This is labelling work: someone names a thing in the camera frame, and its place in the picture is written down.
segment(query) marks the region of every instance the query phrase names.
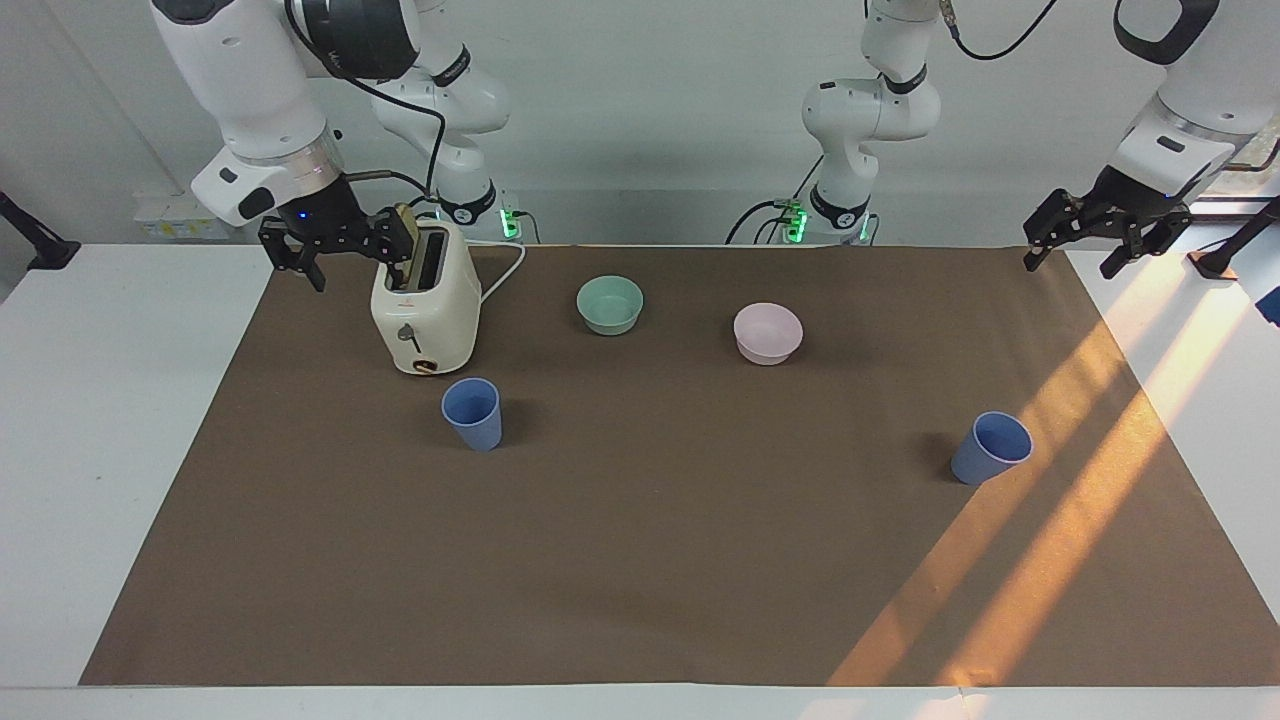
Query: white wall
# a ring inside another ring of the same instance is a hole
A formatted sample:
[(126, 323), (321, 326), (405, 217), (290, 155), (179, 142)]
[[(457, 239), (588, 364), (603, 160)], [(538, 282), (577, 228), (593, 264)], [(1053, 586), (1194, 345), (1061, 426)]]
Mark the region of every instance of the white wall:
[[(8, 136), (0, 178), (20, 167), (22, 178), (9, 182), (68, 234), (136, 237), (129, 193), (168, 182), (148, 145), (183, 182), (218, 150), (215, 126), (173, 68), (147, 5), (0, 3)], [(1002, 47), (1038, 6), (965, 3), (965, 40)], [(800, 123), (808, 87), (872, 74), (858, 49), (856, 0), (454, 0), (449, 8), (476, 63), (512, 88), (511, 126), (483, 143), (494, 174), (538, 213), (548, 241), (719, 242), (749, 201), (788, 195), (817, 156)], [(58, 23), (31, 29), (23, 17), (35, 9)], [(965, 59), (938, 28), (931, 77), (942, 123), (928, 138), (881, 143), (882, 242), (1019, 243), (1023, 219), (1050, 190), (1088, 188), (1162, 77), (1119, 47), (1111, 9), (1110, 1), (1062, 4), (997, 63)], [(45, 46), (50, 36), (54, 49)], [(355, 90), (335, 81), (312, 87), (346, 131), (349, 168), (421, 173), (422, 160), (380, 131)], [(398, 191), (362, 188), (370, 205)], [(74, 208), (65, 206), (69, 195)]]

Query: blue cup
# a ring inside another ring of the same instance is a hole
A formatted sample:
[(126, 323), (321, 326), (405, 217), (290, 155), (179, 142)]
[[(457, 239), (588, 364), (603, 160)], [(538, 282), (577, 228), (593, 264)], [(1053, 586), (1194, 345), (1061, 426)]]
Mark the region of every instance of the blue cup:
[(1032, 434), (1018, 418), (983, 413), (951, 457), (951, 473), (966, 486), (980, 486), (1025, 462), (1034, 450)]
[(502, 397), (484, 378), (453, 383), (440, 400), (444, 419), (476, 452), (489, 452), (502, 442)]

